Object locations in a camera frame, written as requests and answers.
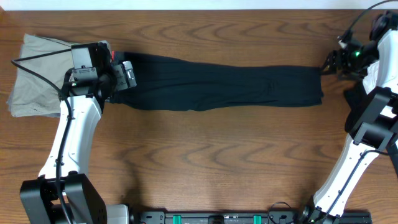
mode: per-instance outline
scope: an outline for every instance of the wooden table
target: wooden table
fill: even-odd
[[[58,119],[13,118],[6,101],[25,33],[113,50],[235,66],[319,66],[359,11],[4,12],[0,26],[0,222],[27,223],[19,199],[52,147]],[[366,16],[356,27],[366,40]],[[96,128],[90,180],[107,204],[176,210],[267,210],[307,202],[342,150],[352,82],[322,78],[323,104],[240,106],[204,112],[106,105]],[[346,208],[396,223],[398,183],[387,157],[362,176]]]

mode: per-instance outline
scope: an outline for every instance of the wooden surface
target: wooden surface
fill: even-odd
[[[0,26],[0,222],[27,223],[19,200],[52,147],[58,119],[13,118],[6,100],[24,33],[71,42],[108,40],[113,50],[236,66],[319,66],[358,11],[4,12]],[[369,33],[371,17],[356,28]],[[323,104],[240,106],[204,112],[139,111],[106,105],[90,180],[107,204],[137,209],[267,210],[304,204],[342,150],[351,82],[323,77]],[[396,223],[398,183],[389,158],[363,175],[346,208]]]

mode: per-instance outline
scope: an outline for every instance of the beige cloth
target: beige cloth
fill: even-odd
[[[56,39],[25,34],[20,57],[69,49],[72,44]],[[65,72],[73,68],[71,52],[36,58],[20,64],[62,87]],[[9,110],[15,117],[20,116],[59,116],[58,93],[49,84],[21,70],[17,70],[17,80],[8,100]]]

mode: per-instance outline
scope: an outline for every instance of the black pants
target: black pants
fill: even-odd
[[[137,109],[204,111],[227,106],[322,103],[319,68],[232,67],[122,52],[116,52],[115,60],[131,61],[137,86],[115,93],[111,103]]]

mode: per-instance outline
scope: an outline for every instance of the white background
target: white background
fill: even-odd
[[[4,10],[365,9],[381,0],[0,0]],[[398,9],[398,2],[379,9]]]

